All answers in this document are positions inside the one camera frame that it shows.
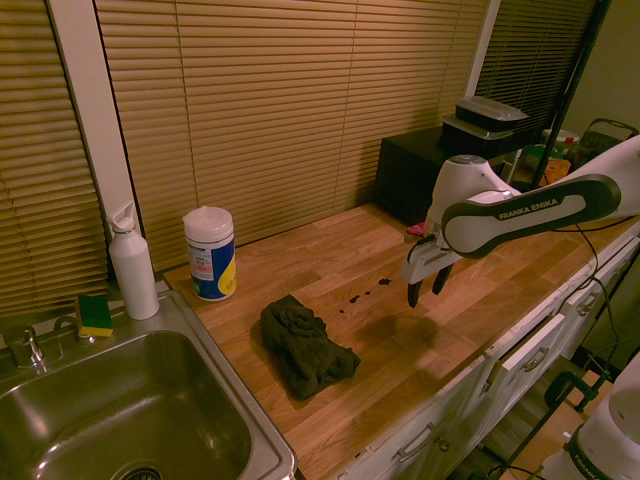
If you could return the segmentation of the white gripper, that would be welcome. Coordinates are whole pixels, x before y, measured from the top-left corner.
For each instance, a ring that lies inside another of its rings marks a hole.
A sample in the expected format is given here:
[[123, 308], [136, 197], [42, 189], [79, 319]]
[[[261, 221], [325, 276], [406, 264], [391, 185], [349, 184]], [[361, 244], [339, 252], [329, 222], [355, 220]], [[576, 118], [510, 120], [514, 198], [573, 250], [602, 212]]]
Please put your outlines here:
[[456, 261], [457, 254], [436, 235], [429, 234], [418, 240], [406, 255], [401, 268], [401, 275], [408, 283], [407, 300], [409, 306], [411, 308], [417, 306], [422, 281], [436, 272], [438, 273], [432, 286], [432, 293], [439, 295]]

